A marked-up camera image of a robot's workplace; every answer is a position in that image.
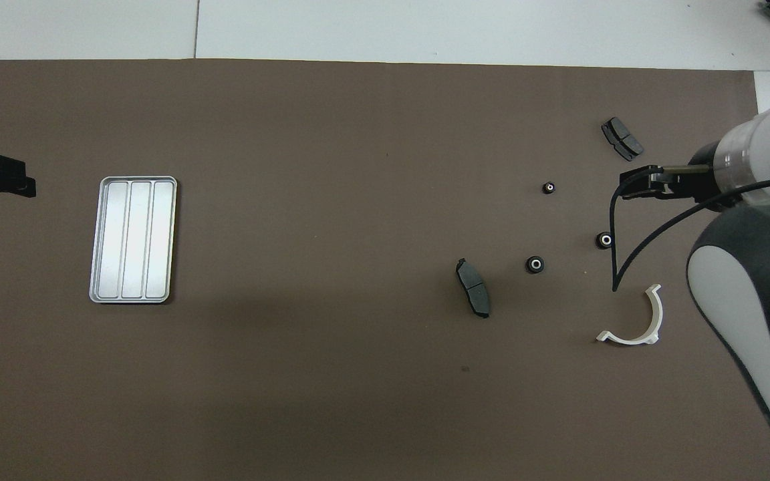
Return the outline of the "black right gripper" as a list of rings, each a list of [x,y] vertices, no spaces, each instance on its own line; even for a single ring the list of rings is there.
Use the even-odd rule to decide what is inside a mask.
[[[663,166],[662,188],[654,184],[630,184],[620,191],[623,200],[654,198],[658,200],[693,200],[700,203],[721,193],[715,180],[714,161],[718,141],[697,150],[685,165]],[[642,166],[620,174],[620,184],[639,182],[660,173],[659,166]]]

